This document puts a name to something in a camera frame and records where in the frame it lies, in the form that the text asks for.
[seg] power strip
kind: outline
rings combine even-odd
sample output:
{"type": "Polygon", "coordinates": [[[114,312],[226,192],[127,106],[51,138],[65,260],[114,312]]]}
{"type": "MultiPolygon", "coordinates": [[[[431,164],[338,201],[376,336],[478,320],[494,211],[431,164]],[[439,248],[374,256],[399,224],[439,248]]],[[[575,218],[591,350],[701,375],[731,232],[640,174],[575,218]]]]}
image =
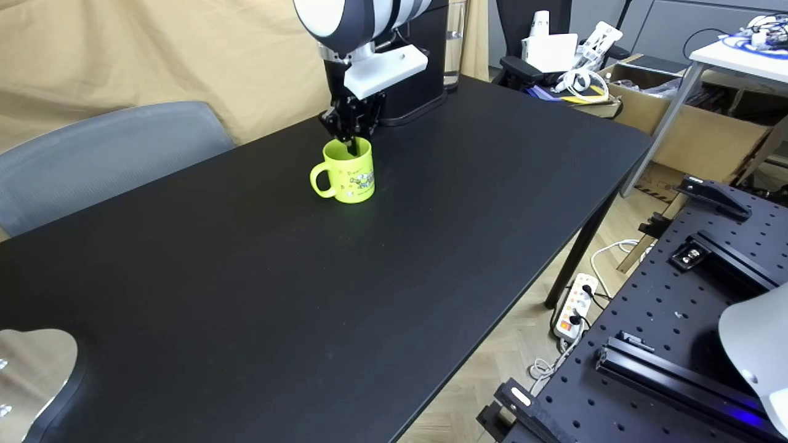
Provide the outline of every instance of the power strip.
{"type": "Polygon", "coordinates": [[[574,68],[600,68],[600,58],[606,57],[606,52],[622,36],[620,30],[606,24],[606,23],[596,23],[591,36],[575,47],[575,58],[574,58],[574,68]]]}
{"type": "Polygon", "coordinates": [[[571,323],[571,317],[574,314],[580,314],[580,317],[589,314],[591,302],[594,302],[591,296],[596,292],[596,288],[598,288],[596,275],[589,275],[589,274],[575,274],[574,275],[574,281],[568,286],[568,292],[563,296],[556,325],[553,325],[553,334],[559,339],[567,339],[567,341],[578,339],[578,334],[583,329],[583,323],[580,320],[571,323]]]}

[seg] gray chair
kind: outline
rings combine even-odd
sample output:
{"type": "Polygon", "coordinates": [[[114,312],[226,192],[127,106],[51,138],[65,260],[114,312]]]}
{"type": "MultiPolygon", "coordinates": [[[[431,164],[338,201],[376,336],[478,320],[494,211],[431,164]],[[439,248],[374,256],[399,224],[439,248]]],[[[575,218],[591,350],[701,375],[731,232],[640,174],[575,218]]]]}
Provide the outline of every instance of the gray chair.
{"type": "Polygon", "coordinates": [[[124,109],[0,156],[0,226],[25,234],[233,148],[206,104],[124,109]]]}

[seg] mug handle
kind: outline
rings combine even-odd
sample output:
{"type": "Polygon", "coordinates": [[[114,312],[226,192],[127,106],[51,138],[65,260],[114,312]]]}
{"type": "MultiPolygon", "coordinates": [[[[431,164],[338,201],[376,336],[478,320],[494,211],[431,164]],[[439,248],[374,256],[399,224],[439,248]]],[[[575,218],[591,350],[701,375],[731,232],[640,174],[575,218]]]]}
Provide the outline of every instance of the mug handle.
{"type": "Polygon", "coordinates": [[[317,178],[321,178],[323,172],[327,172],[327,163],[321,163],[321,164],[313,167],[313,172],[310,172],[310,185],[313,185],[314,194],[321,194],[323,199],[329,199],[329,197],[335,197],[338,192],[335,192],[332,185],[329,185],[327,190],[321,190],[321,188],[317,188],[317,178]]]}

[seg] desk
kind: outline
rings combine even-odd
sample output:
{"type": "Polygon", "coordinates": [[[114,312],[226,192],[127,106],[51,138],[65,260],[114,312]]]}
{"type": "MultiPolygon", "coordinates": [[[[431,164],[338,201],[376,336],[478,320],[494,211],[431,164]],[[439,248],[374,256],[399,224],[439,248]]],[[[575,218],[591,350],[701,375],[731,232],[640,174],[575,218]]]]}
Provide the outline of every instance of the desk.
{"type": "Polygon", "coordinates": [[[376,194],[317,199],[305,120],[0,245],[0,327],[62,327],[44,441],[386,441],[647,138],[508,88],[374,140],[376,194]]]}
{"type": "Polygon", "coordinates": [[[724,47],[721,41],[692,52],[689,62],[692,63],[683,79],[680,90],[674,94],[674,99],[669,100],[667,110],[663,112],[663,117],[656,128],[656,140],[649,143],[647,156],[640,160],[635,172],[625,179],[622,194],[627,194],[635,188],[635,181],[640,179],[642,169],[647,167],[649,158],[657,153],[657,148],[667,138],[674,117],[680,115],[688,96],[692,94],[692,88],[697,87],[697,80],[706,66],[727,68],[727,71],[736,71],[736,74],[749,74],[749,76],[765,79],[765,80],[788,83],[788,62],[786,58],[768,58],[768,57],[749,53],[740,50],[724,47]]]}

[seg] cardboard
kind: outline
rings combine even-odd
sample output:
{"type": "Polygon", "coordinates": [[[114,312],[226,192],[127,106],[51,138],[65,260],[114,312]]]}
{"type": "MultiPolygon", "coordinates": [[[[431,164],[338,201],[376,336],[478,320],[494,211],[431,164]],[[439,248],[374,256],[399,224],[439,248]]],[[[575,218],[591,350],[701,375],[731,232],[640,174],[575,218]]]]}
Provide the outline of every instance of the cardboard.
{"type": "MultiPolygon", "coordinates": [[[[652,136],[669,100],[647,96],[642,90],[620,88],[615,87],[615,80],[625,79],[638,83],[640,88],[649,88],[674,76],[617,63],[606,74],[611,80],[611,94],[622,100],[615,120],[652,136]]],[[[761,146],[765,132],[768,125],[756,125],[731,115],[683,106],[652,163],[684,174],[731,181],[747,158],[761,146]]]]}

